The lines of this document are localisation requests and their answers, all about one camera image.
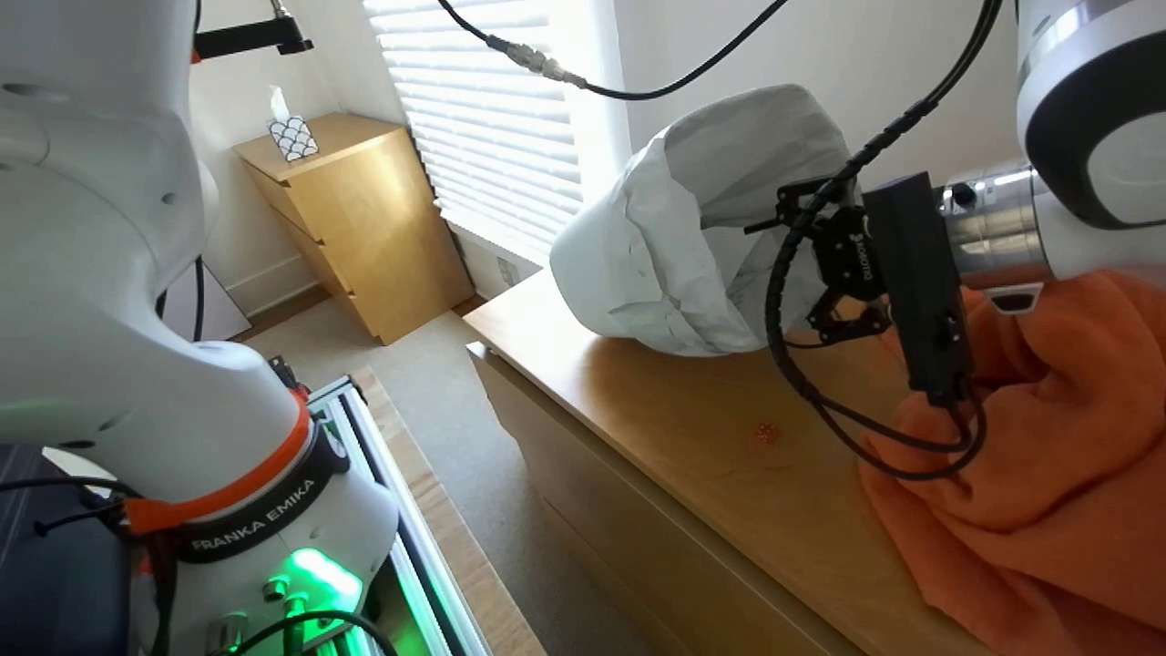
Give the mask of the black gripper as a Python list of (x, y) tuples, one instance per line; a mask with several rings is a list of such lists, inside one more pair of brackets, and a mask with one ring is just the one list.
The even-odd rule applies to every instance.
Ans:
[(804, 314), (823, 344), (899, 335), (906, 387), (930, 406), (968, 399), (968, 344), (963, 328), (963, 281), (946, 246), (936, 191), (926, 174), (899, 179), (853, 201), (853, 188), (828, 179), (775, 191), (770, 220), (748, 234), (793, 228), (809, 229), (821, 281), (828, 291)]

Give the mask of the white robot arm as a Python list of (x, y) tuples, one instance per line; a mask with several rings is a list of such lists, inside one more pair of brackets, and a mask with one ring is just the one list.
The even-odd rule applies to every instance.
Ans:
[[(968, 401), (953, 352), (953, 281), (1015, 290), (1133, 259), (1160, 229), (1155, 195), (1102, 174), (1102, 147), (1164, 116), (1164, 0), (1015, 0), (1029, 174), (1047, 275), (957, 262), (953, 237), (904, 241), (930, 211), (923, 174), (868, 195), (868, 253), (906, 348), (911, 387)], [(368, 627), (353, 607), (283, 612), (255, 598), (299, 552), (373, 579), (394, 552), (391, 490), (347, 458), (312, 401), (248, 348), (189, 344), (152, 309), (196, 256), (205, 179), (189, 144), (189, 64), (217, 55), (196, 0), (0, 0), (0, 439), (92, 448), (113, 480), (117, 529), (145, 552), (148, 656), (248, 656), (273, 635), (312, 643)]]

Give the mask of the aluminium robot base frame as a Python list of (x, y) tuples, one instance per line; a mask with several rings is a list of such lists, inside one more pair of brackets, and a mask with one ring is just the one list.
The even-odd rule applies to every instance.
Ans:
[(276, 619), (228, 656), (489, 656), (465, 595), (373, 421), (373, 387), (335, 381), (309, 393), (309, 410), (391, 491), (391, 553), (373, 576), (356, 576), (326, 546), (290, 552), (268, 576)]

